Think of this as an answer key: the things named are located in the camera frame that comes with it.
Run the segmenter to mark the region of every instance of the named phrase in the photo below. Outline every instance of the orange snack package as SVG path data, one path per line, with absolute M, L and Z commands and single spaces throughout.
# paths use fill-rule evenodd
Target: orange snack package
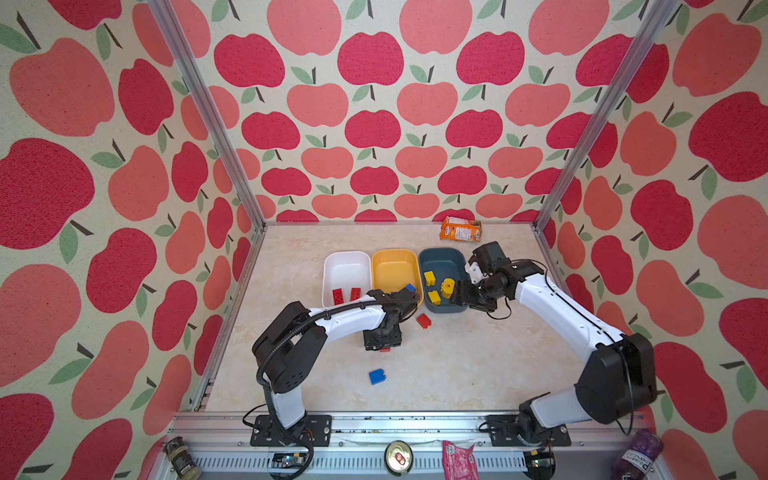
M 447 238 L 458 242 L 479 242 L 481 235 L 482 225 L 477 220 L 446 217 L 442 221 L 440 240 Z

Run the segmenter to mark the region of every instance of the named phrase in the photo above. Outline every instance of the red apple print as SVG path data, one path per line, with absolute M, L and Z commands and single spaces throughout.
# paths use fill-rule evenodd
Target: red apple print
M 157 251 L 146 233 L 134 228 L 117 230 L 88 267 L 88 298 L 100 312 L 121 311 L 131 304 L 156 262 Z
M 568 189 L 560 199 L 560 203 L 563 206 L 563 211 L 568 215 L 576 213 L 576 210 L 581 205 L 581 182 L 579 179 L 574 178 L 571 180 L 571 184 L 568 185 Z
M 469 0 L 408 0 L 400 11 L 402 40 L 420 54 L 448 54 L 462 44 L 472 24 Z
M 389 167 L 363 167 L 349 179 L 349 185 L 360 195 L 391 195 L 400 186 L 397 174 Z
M 723 390 L 707 374 L 696 352 L 679 343 L 664 342 L 654 347 L 654 359 L 656 376 L 667 387 L 683 420 L 705 433 L 725 426 L 728 413 Z
M 726 197 L 714 204 L 699 224 L 701 253 L 717 262 L 727 278 L 761 290 L 768 289 L 768 215 L 747 195 Z
M 446 217 L 456 217 L 456 218 L 463 218 L 465 220 L 474 220 L 475 214 L 472 213 L 471 210 L 468 210 L 466 208 L 462 208 L 461 210 L 453 210 L 452 208 L 449 208 L 447 210 L 443 210 L 442 212 L 438 212 L 438 214 L 432 218 L 432 221 L 442 222 L 443 220 L 445 220 Z
M 712 164 L 726 180 L 746 182 L 768 172 L 768 106 L 742 91 L 709 107 L 690 131 L 691 153 Z
M 128 123 L 140 134 L 154 134 L 174 114 L 174 98 L 163 75 L 142 58 L 120 73 L 118 98 Z
M 664 460 L 670 473 L 680 480 L 717 480 L 712 465 L 701 445 L 678 429 L 669 429 L 661 436 Z
M 13 480 L 27 458 L 43 443 L 53 425 L 51 402 L 37 393 L 0 399 L 0 465 L 3 480 Z
M 41 138 L 16 141 L 0 161 L 0 245 L 45 245 L 94 192 L 91 171 L 66 148 Z
M 133 436 L 131 423 L 126 419 L 102 423 L 82 439 L 61 480 L 112 478 L 131 446 Z
M 243 120 L 242 130 L 245 141 L 259 150 L 293 150 L 301 141 L 296 124 L 279 111 L 251 114 Z
M 552 148 L 573 148 L 584 133 L 584 129 L 592 116 L 585 113 L 575 113 L 558 120 L 547 133 L 547 145 Z M 598 139 L 589 150 L 589 158 L 597 168 L 608 165 L 613 160 L 619 139 L 616 125 L 608 122 Z
M 191 202 L 197 198 L 200 187 L 208 180 L 208 162 L 197 145 L 190 141 L 181 145 L 170 167 L 170 180 L 181 200 Z
M 467 110 L 451 120 L 445 129 L 445 139 L 454 147 L 487 148 L 502 137 L 504 125 L 495 110 Z
M 296 168 L 284 170 L 273 168 L 261 176 L 261 185 L 272 195 L 299 195 L 303 197 L 312 190 L 310 179 Z
M 456 61 L 456 74 L 466 84 L 506 85 L 518 76 L 524 63 L 525 47 L 516 33 L 494 35 L 487 31 L 464 45 Z
M 0 387 L 51 358 L 58 339 L 78 321 L 80 309 L 78 286 L 62 269 L 27 265 L 11 273 L 0 286 L 0 352 L 7 360 Z
M 173 282 L 168 290 L 165 290 L 163 303 L 154 311 L 154 345 L 164 352 L 178 345 L 196 308 L 197 290 L 194 285 L 186 280 Z
M 607 0 L 544 0 L 531 17 L 528 39 L 544 55 L 577 54 L 598 36 L 610 10 Z
M 219 330 L 221 330 L 223 323 L 221 315 L 212 315 L 205 321 L 203 332 L 194 347 L 194 371 L 198 375 L 203 375 L 205 372 L 205 367 L 214 346 L 216 346 L 216 339 L 219 337 Z
M 336 84 L 297 85 L 288 91 L 287 102 L 290 113 L 310 127 L 335 127 L 349 110 L 346 93 Z
M 523 210 L 510 219 L 511 223 L 530 223 L 535 222 L 538 217 L 538 210 Z
M 276 87 L 286 76 L 277 49 L 255 33 L 245 38 L 224 37 L 214 49 L 214 62 L 221 77 L 235 87 Z
M 208 240 L 214 248 L 221 248 L 227 240 L 227 234 L 232 228 L 232 207 L 230 203 L 218 197 L 214 200 L 214 207 L 208 212 Z
M 576 81 L 585 87 L 608 85 L 613 80 L 632 39 L 614 35 L 592 45 L 576 67 Z M 632 101 L 649 101 L 661 88 L 670 67 L 666 45 L 654 45 L 627 87 Z
M 768 445 L 768 411 L 750 410 L 733 424 L 733 446 L 755 472 L 757 478 L 768 478 L 768 463 L 765 461 L 765 445 Z
M 391 148 L 400 140 L 400 123 L 386 110 L 364 110 L 346 121 L 344 135 L 358 148 Z
M 749 71 L 760 53 L 760 40 L 757 28 L 734 25 L 722 13 L 712 14 L 686 36 L 675 57 L 672 80 L 694 97 L 719 94 Z
M 264 218 L 272 218 L 277 210 L 277 206 L 267 195 L 256 195 L 256 202 L 259 204 Z
M 176 355 L 170 359 L 163 370 L 163 376 L 152 398 L 144 410 L 142 426 L 147 435 L 163 432 L 181 408 L 184 394 L 190 388 L 192 366 L 185 355 Z
M 51 7 L 67 22 L 81 30 L 96 28 L 106 18 L 120 18 L 120 0 L 48 0 Z
M 391 85 L 400 75 L 405 61 L 397 40 L 389 33 L 358 33 L 339 48 L 339 73 L 353 85 Z
M 592 246 L 591 258 L 609 292 L 621 295 L 629 290 L 634 279 L 632 257 L 622 248 L 621 240 L 613 235 L 599 238 Z
M 250 242 L 246 237 L 241 237 L 237 241 L 237 248 L 232 255 L 232 276 L 235 277 L 236 282 L 240 281 L 240 275 L 243 273 L 248 252 L 250 252 Z
M 24 112 L 57 135 L 89 137 L 114 115 L 107 74 L 91 51 L 71 38 L 59 38 L 44 54 L 18 59 L 8 80 Z
M 768 300 L 747 298 L 725 307 L 720 314 L 723 338 L 752 367 L 755 377 L 768 388 Z
M 662 250 L 680 247 L 694 229 L 690 201 L 678 195 L 668 180 L 656 180 L 642 187 L 632 199 L 630 213 L 645 229 L 650 242 Z
M 395 212 L 405 218 L 430 218 L 439 208 L 435 194 L 404 194 L 395 199 Z
M 156 151 L 141 145 L 109 179 L 109 200 L 123 217 L 138 222 L 152 218 L 168 198 L 168 172 Z
M 216 257 L 214 269 L 211 270 L 208 280 L 203 288 L 203 302 L 209 310 L 215 310 L 221 306 L 227 298 L 227 291 L 232 284 L 232 272 L 230 263 L 223 255 Z
M 590 313 L 594 313 L 594 303 L 592 303 L 592 294 L 589 293 L 584 278 L 578 273 L 572 273 L 565 279 L 565 285 L 571 292 L 571 297 L 583 306 Z
M 210 48 L 210 28 L 205 14 L 192 0 L 170 0 L 176 18 L 184 30 L 184 37 L 195 58 L 202 58 Z
M 296 55 L 328 55 L 341 37 L 341 14 L 333 0 L 276 0 L 266 9 L 272 36 Z
M 344 147 L 307 148 L 301 154 L 301 164 L 307 173 L 318 178 L 346 178 L 355 160 Z
M 312 199 L 312 208 L 325 218 L 350 218 L 357 211 L 357 200 L 352 195 L 318 195 Z
M 437 188 L 444 194 L 479 194 L 488 183 L 485 170 L 480 167 L 453 167 L 443 172 Z
M 525 191 L 531 195 L 548 195 L 554 183 L 558 181 L 559 168 L 545 168 L 531 175 L 525 182 Z
M 285 210 L 277 214 L 278 222 L 319 222 L 315 214 L 308 210 Z
M 355 222 L 396 222 L 397 217 L 389 210 L 364 210 L 357 214 Z
M 148 356 L 149 340 L 140 323 L 113 326 L 74 387 L 72 412 L 83 420 L 107 415 L 131 392 Z
M 203 222 L 196 213 L 186 212 L 179 222 L 179 227 L 165 244 L 165 262 L 172 272 L 183 275 L 197 265 L 197 259 L 203 250 L 205 250 Z
M 149 5 L 146 3 L 136 4 L 131 16 L 134 21 L 136 36 L 139 38 L 144 50 L 152 57 L 152 60 L 166 67 L 173 65 L 174 56 L 170 53 L 168 45 L 165 43 L 163 33 L 157 26 Z

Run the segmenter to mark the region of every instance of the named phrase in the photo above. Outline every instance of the apple wallpaper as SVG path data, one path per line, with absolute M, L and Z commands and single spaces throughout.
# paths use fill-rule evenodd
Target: apple wallpaper
M 146 3 L 13 0 L 0 24 L 0 480 L 143 480 L 253 228 Z
M 768 478 L 766 14 L 681 2 L 648 56 L 669 69 L 642 80 L 660 88 L 628 88 L 615 153 L 593 149 L 546 230 L 574 298 L 654 344 L 644 412 L 678 480 Z
M 231 104 L 222 120 L 269 223 L 531 221 L 647 8 L 193 1 L 210 23 L 198 68 L 220 108 Z M 654 51 L 630 101 L 651 98 L 668 68 L 666 48 Z M 616 148 L 612 124 L 594 161 Z

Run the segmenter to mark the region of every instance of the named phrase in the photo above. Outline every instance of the metal frame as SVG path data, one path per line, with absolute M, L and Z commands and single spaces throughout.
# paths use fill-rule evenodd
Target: metal frame
M 560 203 L 563 195 L 565 195 L 565 191 L 576 176 L 576 170 L 578 170 L 579 165 L 589 155 L 589 150 L 592 149 L 592 145 L 594 145 L 606 123 L 608 123 L 608 117 L 613 113 L 614 108 L 622 95 L 624 95 L 632 78 L 634 78 L 637 70 L 642 65 L 643 60 L 645 60 L 645 56 L 654 45 L 654 40 L 656 40 L 664 26 L 666 26 L 668 18 L 672 15 L 678 3 L 676 0 L 656 0 L 648 9 L 647 17 L 645 17 L 640 25 L 637 35 L 634 36 L 627 54 L 621 61 L 618 70 L 616 70 L 614 79 L 605 88 L 598 107 L 592 114 L 589 123 L 587 123 L 584 133 L 579 138 L 571 154 L 568 155 L 568 160 L 565 162 L 558 181 L 555 182 L 544 205 L 541 206 L 541 210 L 539 210 L 534 222 L 534 229 L 536 231 L 544 231 L 544 227 L 547 226 L 547 222 L 552 217 L 554 209 Z
M 442 441 L 457 446 L 475 446 L 478 470 L 483 472 L 522 472 L 520 454 L 530 448 L 492 447 L 486 433 L 477 431 L 487 415 L 509 415 L 515 411 L 477 412 L 312 412 L 331 415 L 331 446 L 315 449 L 313 466 L 307 474 L 383 474 L 383 449 L 398 439 L 408 443 L 415 457 L 411 474 L 442 471 Z M 181 436 L 204 472 L 267 473 L 268 460 L 275 453 L 303 452 L 298 447 L 251 447 L 250 428 L 242 423 L 242 412 L 180 413 L 167 434 Z M 635 414 L 635 425 L 644 425 L 642 414 Z M 573 441 L 570 447 L 554 447 L 555 454 L 570 452 L 616 452 L 626 447 L 627 437 L 615 425 L 582 422 L 568 425 Z M 164 455 L 159 454 L 149 478 L 177 478 Z M 648 478 L 671 478 L 662 459 L 658 459 Z

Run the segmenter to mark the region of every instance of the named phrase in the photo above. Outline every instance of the bottle label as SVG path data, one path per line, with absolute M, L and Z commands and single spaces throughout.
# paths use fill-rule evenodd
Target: bottle label
M 635 452 L 634 450 L 627 450 L 626 452 L 624 452 L 621 458 L 623 458 L 627 462 L 630 462 L 632 465 L 636 466 L 644 474 L 648 473 L 648 469 L 654 463 L 654 461 L 648 458 L 647 456 L 643 455 L 640 452 Z

